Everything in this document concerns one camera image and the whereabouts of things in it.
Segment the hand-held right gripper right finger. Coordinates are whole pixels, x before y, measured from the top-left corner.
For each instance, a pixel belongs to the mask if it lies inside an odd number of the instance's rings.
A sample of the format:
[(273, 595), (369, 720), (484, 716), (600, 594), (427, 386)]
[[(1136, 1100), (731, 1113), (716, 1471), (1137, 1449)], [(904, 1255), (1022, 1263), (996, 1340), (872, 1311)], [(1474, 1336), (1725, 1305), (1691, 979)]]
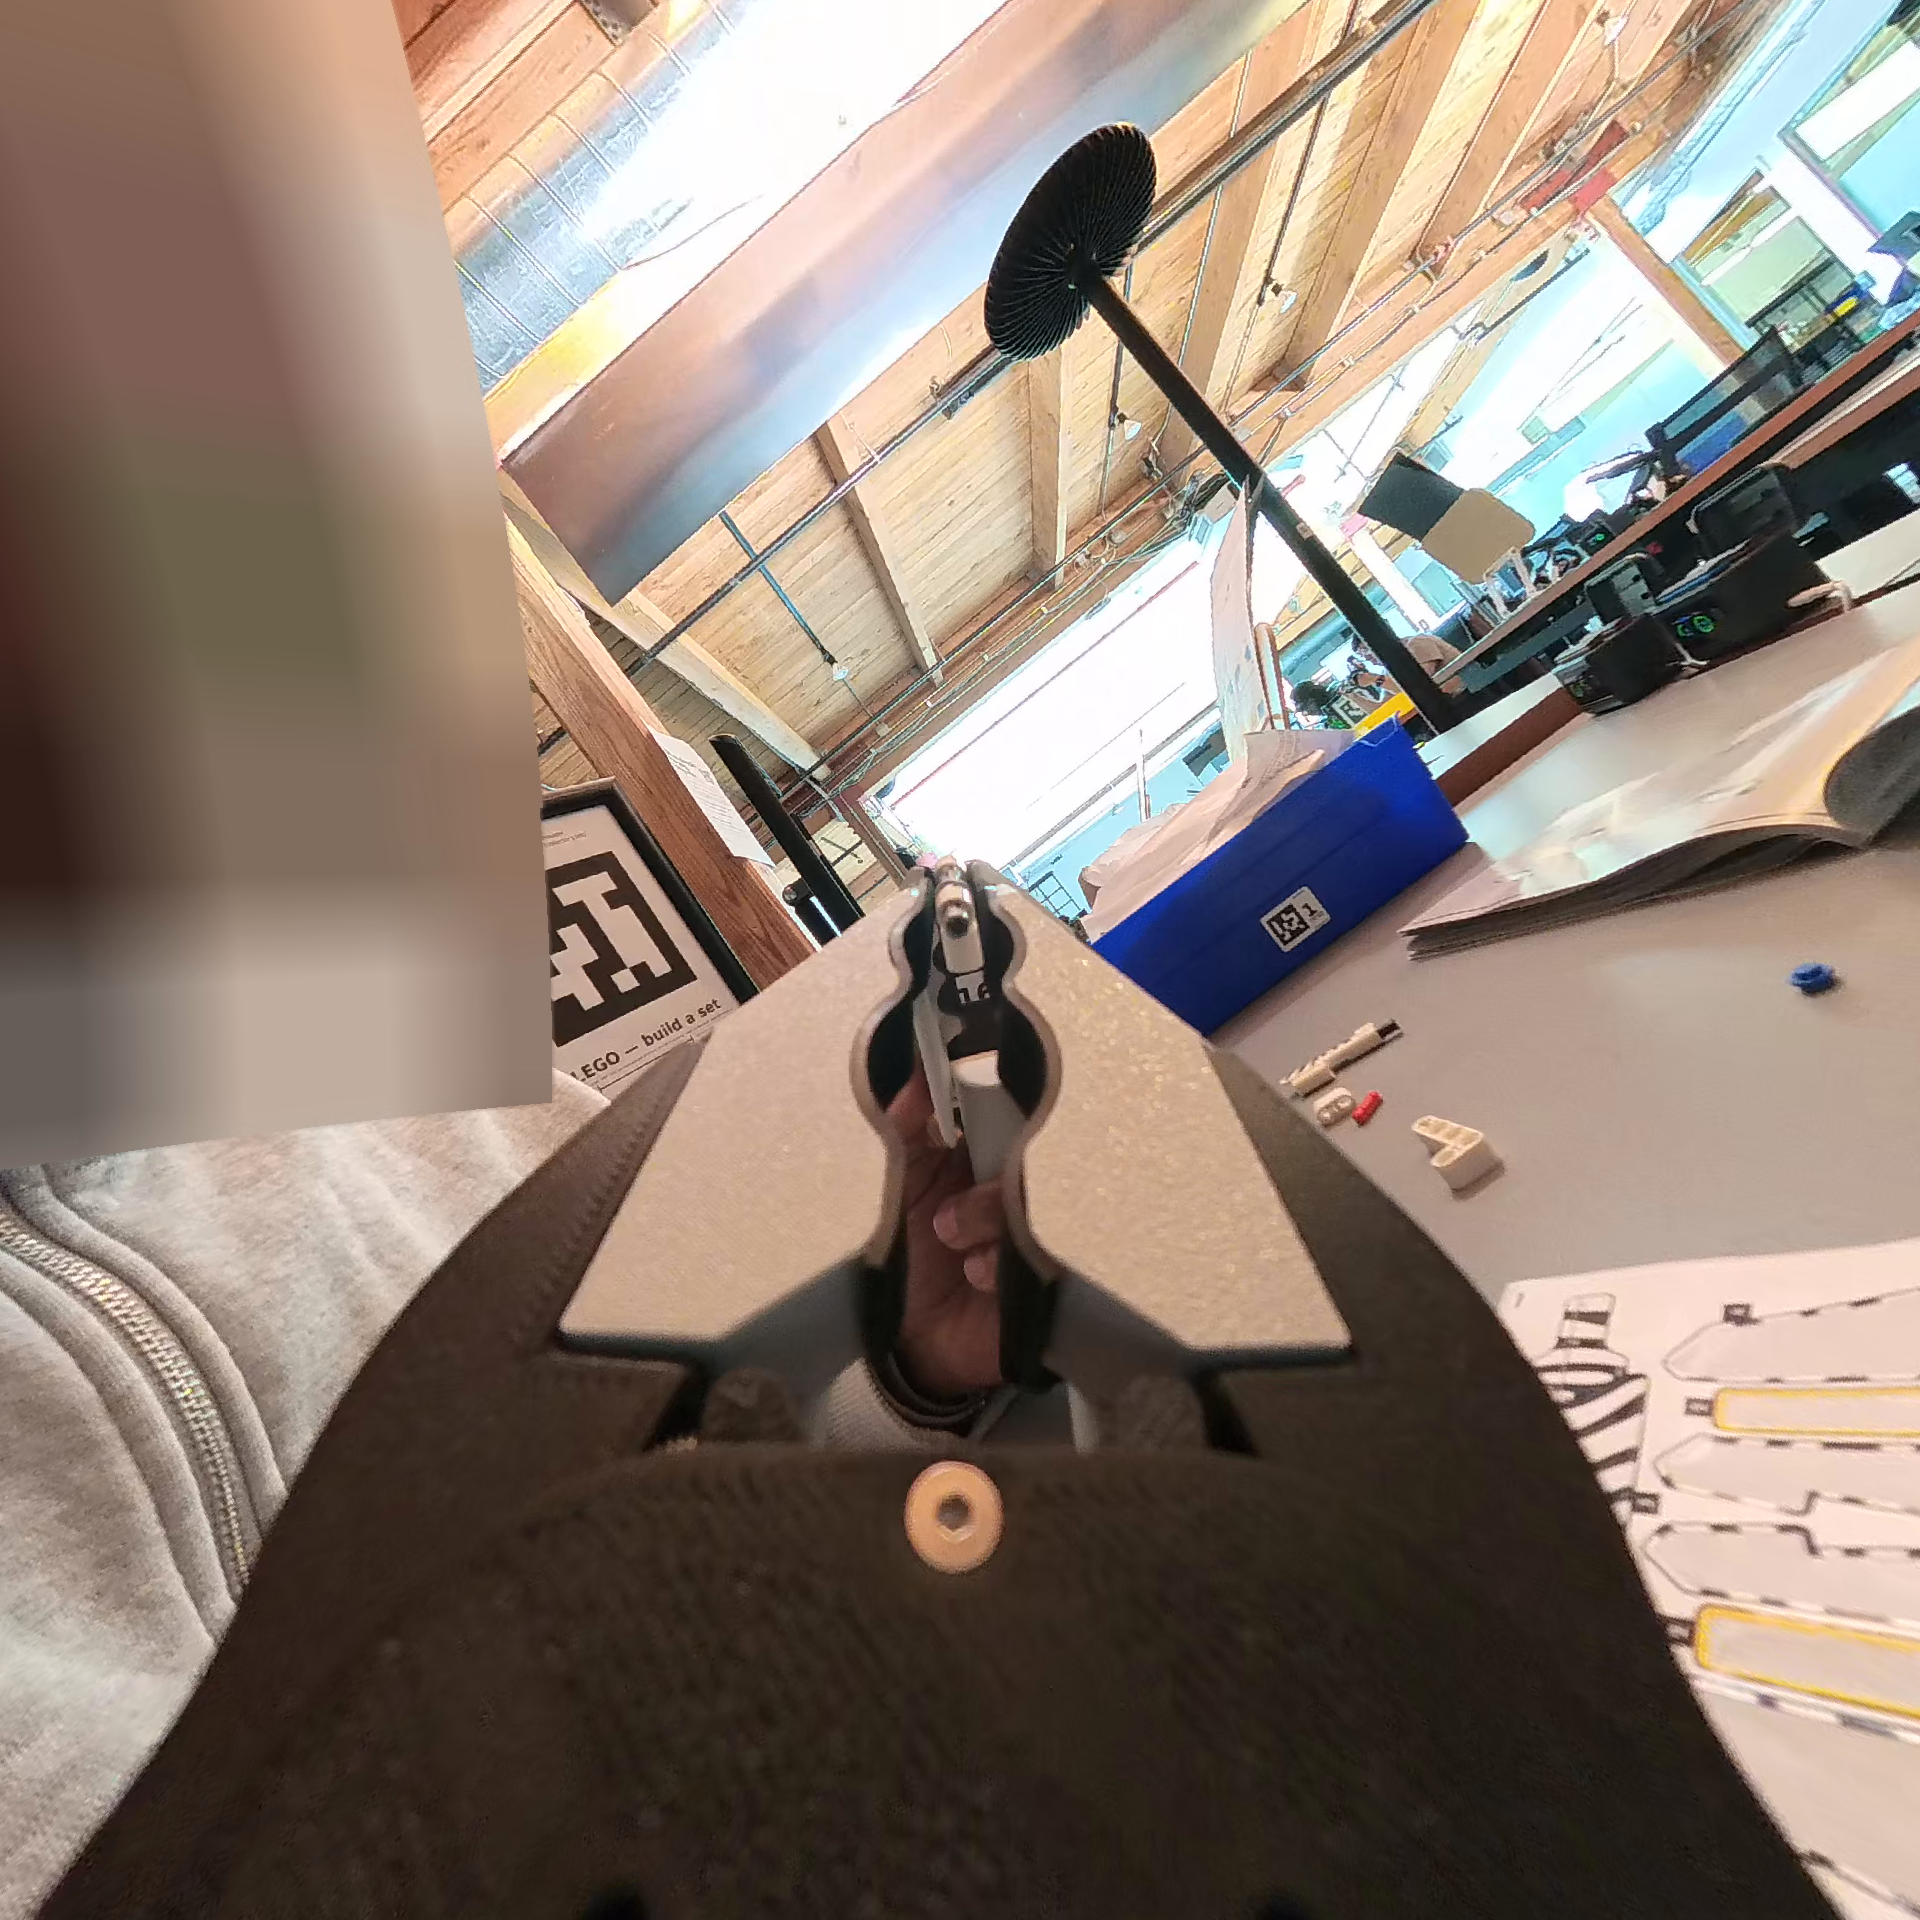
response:
[(1140, 1380), (1345, 1357), (1347, 1321), (1221, 1056), (1000, 880), (1046, 1067), (997, 1176), (1006, 1377), (1064, 1386), (1074, 1446), (1094, 1447)]

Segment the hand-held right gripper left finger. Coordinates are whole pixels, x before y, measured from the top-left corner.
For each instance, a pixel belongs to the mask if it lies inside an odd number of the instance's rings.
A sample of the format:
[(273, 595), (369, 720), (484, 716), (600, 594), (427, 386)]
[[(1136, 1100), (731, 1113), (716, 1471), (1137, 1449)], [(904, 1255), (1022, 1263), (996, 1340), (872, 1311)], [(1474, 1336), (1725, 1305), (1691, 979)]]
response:
[(868, 1350), (868, 1283), (896, 1250), (907, 1152), (889, 1113), (919, 1066), (910, 935), (932, 883), (883, 902), (720, 1022), (567, 1299), (557, 1338), (769, 1374), (826, 1442)]

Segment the striped white lego assembly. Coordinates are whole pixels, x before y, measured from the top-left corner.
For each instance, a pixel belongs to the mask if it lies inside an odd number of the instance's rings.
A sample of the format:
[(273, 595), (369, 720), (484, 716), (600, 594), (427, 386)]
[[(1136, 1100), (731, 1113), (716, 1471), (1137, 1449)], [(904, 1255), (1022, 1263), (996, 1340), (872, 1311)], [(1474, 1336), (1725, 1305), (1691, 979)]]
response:
[(1399, 1035), (1401, 1026), (1398, 1020), (1364, 1022), (1332, 1046), (1324, 1047), (1319, 1053), (1311, 1056), (1299, 1067), (1293, 1067), (1286, 1075), (1284, 1085), (1298, 1097), (1332, 1088), (1345, 1067), (1370, 1057), (1373, 1052), (1396, 1041)]

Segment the person's left forearm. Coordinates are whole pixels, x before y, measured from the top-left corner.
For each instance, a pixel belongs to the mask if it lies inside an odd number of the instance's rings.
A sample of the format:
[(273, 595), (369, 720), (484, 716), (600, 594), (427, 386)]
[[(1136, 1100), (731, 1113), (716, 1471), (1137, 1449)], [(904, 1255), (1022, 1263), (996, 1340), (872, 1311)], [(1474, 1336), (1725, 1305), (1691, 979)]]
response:
[(858, 1360), (838, 1374), (811, 1415), (818, 1446), (847, 1451), (905, 1451), (958, 1457), (980, 1447), (1076, 1446), (1064, 1386), (932, 1391), (896, 1356)]

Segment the white angled lego beam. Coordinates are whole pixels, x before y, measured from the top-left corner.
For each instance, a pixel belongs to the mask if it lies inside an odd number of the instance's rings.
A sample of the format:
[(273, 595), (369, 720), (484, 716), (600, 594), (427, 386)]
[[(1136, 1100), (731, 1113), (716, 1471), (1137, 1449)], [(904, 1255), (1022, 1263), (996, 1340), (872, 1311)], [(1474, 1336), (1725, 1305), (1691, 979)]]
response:
[(1481, 1187), (1506, 1168), (1483, 1130), (1445, 1116), (1417, 1116), (1409, 1131), (1425, 1154), (1428, 1169), (1452, 1192)]

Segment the person's left hand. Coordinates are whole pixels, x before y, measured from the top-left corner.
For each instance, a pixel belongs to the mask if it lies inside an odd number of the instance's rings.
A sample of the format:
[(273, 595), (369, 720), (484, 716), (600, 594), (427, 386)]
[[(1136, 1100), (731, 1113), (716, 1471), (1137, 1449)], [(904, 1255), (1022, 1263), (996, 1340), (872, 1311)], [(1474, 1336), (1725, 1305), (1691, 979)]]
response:
[(904, 1149), (904, 1303), (894, 1363), (913, 1395), (958, 1403), (1002, 1382), (1002, 1180), (973, 1169), (965, 1141), (942, 1138), (921, 1066), (912, 1070), (885, 1117)]

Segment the black framed marker sign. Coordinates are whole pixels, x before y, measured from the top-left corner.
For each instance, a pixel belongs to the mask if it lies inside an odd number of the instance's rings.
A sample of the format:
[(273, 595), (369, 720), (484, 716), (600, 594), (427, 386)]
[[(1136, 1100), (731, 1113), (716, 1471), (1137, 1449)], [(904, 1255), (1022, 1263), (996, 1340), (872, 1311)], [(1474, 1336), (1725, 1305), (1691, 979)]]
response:
[(554, 1066), (612, 1097), (758, 994), (613, 780), (540, 801)]

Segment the white crumpled paper bags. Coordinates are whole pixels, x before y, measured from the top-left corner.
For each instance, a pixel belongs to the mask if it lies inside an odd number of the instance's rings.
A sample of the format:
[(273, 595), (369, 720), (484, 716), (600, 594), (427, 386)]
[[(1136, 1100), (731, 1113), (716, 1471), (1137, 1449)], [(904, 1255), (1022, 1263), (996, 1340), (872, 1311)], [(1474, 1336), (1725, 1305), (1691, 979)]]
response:
[(1080, 874), (1084, 937), (1097, 941), (1185, 876), (1291, 788), (1358, 742), (1345, 730), (1261, 730), (1194, 795), (1128, 827)]

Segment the black curved stand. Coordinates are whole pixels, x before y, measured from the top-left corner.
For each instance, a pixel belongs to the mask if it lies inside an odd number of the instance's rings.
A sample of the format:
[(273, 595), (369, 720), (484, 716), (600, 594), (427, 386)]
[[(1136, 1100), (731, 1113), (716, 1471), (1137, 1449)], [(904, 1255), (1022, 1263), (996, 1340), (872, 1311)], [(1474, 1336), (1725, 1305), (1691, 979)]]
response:
[(796, 878), (784, 896), (813, 940), (826, 945), (858, 925), (862, 907), (803, 824), (782, 804), (776, 781), (756, 755), (731, 731), (711, 734), (709, 748), (790, 862)]

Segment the white paper notice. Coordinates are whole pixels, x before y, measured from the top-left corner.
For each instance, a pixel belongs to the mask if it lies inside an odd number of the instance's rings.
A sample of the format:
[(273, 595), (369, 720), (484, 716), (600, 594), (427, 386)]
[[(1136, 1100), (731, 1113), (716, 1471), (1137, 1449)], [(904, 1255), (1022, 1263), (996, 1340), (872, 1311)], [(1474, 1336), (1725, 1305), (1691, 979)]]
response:
[(669, 731), (653, 730), (651, 737), (723, 847), (731, 852), (733, 858), (769, 870), (776, 862), (769, 858), (741, 810), (727, 795), (707, 758)]

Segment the upright white paper sheet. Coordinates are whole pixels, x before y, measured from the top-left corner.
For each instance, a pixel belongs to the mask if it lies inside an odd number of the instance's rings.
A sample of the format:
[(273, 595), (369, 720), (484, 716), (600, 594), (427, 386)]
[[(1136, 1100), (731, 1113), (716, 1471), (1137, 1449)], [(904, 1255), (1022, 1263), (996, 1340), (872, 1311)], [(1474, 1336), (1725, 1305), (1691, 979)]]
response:
[(1227, 764), (1245, 761), (1248, 740), (1277, 724), (1268, 648), (1254, 618), (1256, 519), (1240, 491), (1218, 522), (1209, 568), (1209, 657), (1214, 703)]

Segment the grey zip hoodie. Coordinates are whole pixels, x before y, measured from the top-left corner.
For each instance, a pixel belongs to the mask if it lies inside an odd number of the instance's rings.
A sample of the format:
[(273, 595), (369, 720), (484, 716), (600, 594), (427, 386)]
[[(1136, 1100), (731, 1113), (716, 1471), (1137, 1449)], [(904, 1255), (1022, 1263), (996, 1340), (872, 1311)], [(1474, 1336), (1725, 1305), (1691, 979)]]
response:
[(2, 1909), (36, 1916), (177, 1722), (372, 1347), (607, 1108), (3, 1168)]

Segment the black charger box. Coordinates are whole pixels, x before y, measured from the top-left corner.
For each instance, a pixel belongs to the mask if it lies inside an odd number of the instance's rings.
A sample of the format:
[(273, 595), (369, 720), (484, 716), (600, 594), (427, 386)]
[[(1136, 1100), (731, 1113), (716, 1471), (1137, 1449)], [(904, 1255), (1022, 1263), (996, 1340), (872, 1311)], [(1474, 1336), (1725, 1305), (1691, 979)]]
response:
[(1553, 682), (1590, 716), (1631, 708), (1677, 682), (1685, 656), (1663, 618), (1642, 611), (1601, 623), (1552, 659)]
[(1784, 633), (1831, 582), (1792, 529), (1731, 545), (1668, 588), (1648, 618), (1684, 662), (1710, 665)]

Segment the wooden post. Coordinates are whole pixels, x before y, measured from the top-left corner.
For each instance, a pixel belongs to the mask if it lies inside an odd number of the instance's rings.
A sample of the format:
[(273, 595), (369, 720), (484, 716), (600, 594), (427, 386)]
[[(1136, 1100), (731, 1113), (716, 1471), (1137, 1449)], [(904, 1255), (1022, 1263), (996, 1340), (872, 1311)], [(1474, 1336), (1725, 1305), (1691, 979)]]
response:
[(506, 523), (506, 543), (534, 693), (591, 771), (634, 806), (756, 987), (774, 986), (813, 953), (813, 941), (756, 863), (731, 852), (664, 752), (653, 710), (516, 522)]

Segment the silver ventilation duct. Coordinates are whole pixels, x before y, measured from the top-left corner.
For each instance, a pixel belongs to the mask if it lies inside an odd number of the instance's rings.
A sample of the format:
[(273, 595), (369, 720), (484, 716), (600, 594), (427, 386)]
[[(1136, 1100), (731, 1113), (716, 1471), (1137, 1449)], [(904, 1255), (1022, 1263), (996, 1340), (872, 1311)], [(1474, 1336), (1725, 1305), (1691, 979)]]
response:
[(659, 5), (453, 204), (448, 241), (482, 392), (607, 288), (647, 330), (996, 10)]

